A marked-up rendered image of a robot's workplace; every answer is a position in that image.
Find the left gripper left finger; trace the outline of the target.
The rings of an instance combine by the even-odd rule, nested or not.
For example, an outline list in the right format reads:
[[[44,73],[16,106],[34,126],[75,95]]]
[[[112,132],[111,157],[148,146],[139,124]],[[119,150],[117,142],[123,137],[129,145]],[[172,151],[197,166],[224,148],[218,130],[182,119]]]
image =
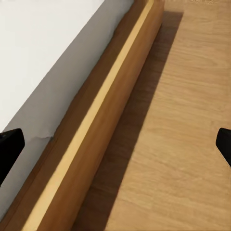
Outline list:
[[[0,133],[0,186],[25,146],[20,128]]]

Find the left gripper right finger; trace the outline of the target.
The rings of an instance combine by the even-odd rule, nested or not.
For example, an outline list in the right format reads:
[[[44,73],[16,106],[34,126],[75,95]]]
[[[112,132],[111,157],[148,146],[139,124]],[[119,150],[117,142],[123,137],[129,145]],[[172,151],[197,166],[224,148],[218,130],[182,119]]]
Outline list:
[[[231,130],[220,128],[218,131],[216,146],[222,153],[226,161],[231,167]]]

